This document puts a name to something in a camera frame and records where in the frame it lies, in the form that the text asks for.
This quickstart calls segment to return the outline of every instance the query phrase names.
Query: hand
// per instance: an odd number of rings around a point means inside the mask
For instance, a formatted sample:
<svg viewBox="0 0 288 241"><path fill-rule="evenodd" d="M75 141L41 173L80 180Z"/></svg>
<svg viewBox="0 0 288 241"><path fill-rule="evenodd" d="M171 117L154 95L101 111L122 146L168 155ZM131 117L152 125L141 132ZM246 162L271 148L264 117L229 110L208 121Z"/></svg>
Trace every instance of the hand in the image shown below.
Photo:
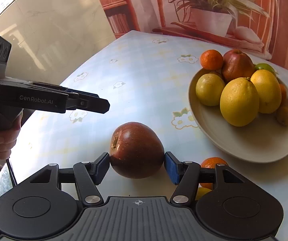
<svg viewBox="0 0 288 241"><path fill-rule="evenodd" d="M23 114L21 113L17 119L15 119L11 129L0 131L0 159L9 158L11 149L16 144L16 139L20 132L20 123L22 117Z"/></svg>

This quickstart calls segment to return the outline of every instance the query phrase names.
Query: black cable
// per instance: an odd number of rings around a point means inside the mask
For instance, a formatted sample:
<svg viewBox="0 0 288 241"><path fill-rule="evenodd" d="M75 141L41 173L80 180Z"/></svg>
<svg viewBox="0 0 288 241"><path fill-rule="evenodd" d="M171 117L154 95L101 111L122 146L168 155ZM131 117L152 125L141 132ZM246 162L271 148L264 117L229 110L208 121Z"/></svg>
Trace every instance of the black cable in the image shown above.
<svg viewBox="0 0 288 241"><path fill-rule="evenodd" d="M14 175L14 171L12 170L12 166L10 164L9 159L6 159L6 164L7 164L7 167L8 167L8 171L9 171L12 187L15 187L15 186L17 186L17 181L16 181L16 178L15 178L15 175Z"/></svg>

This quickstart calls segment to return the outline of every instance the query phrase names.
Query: tablecloth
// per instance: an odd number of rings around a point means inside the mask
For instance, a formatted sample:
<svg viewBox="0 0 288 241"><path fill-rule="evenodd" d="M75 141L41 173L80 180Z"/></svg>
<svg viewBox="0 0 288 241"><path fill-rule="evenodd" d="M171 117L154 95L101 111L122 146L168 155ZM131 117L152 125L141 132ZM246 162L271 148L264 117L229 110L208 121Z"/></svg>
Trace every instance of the tablecloth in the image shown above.
<svg viewBox="0 0 288 241"><path fill-rule="evenodd" d="M98 94L111 105L106 114L82 110L65 114L36 111L23 126L13 148L11 161L21 182L49 163L60 168L80 161L94 161L109 152L113 131L121 124L146 124L160 138L165 151L180 161L201 163L218 156L242 175L277 198L284 219L277 238L288 241L288 156L278 162L253 164L217 149L195 123L188 104L188 85L201 68L199 57L207 49L222 54L224 46L182 37L131 31L82 64L62 86ZM253 62L264 60L250 56ZM288 86L288 71L271 64ZM107 196L167 196L172 185L164 168L156 175L132 180L108 170L98 186ZM73 184L63 190L76 197Z"/></svg>

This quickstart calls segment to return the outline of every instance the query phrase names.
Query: lemon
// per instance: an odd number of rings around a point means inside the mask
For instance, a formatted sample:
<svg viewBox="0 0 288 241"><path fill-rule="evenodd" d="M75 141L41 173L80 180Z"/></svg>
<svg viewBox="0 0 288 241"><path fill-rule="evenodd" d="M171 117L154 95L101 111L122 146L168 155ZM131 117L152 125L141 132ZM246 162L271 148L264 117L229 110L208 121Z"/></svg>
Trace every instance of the lemon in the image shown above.
<svg viewBox="0 0 288 241"><path fill-rule="evenodd" d="M237 78L225 86L220 110L223 118L237 127L245 126L255 119L259 110L259 95L250 78Z"/></svg>
<svg viewBox="0 0 288 241"><path fill-rule="evenodd" d="M276 77L268 70L257 70L251 77L260 97L260 113L273 113L281 104L281 88Z"/></svg>
<svg viewBox="0 0 288 241"><path fill-rule="evenodd" d="M195 91L202 104L217 106L224 87L225 83L218 75L208 73L198 79Z"/></svg>
<svg viewBox="0 0 288 241"><path fill-rule="evenodd" d="M204 196L206 193L209 193L210 191L212 190L208 188L198 188L196 196L195 196L195 200L199 200L202 196Z"/></svg>

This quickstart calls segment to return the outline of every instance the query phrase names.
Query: crosshair marking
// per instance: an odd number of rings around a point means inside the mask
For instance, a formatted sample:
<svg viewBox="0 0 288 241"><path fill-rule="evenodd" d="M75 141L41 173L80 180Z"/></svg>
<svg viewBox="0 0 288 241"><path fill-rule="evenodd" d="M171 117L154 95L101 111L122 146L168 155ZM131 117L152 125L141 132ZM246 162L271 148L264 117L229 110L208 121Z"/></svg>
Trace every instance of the crosshair marking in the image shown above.
<svg viewBox="0 0 288 241"><path fill-rule="evenodd" d="M141 201L141 200L136 200L135 202L133 202L133 203L135 203L136 205L141 205L141 204L143 204L143 203L145 203L145 202L143 202L143 201Z"/></svg>

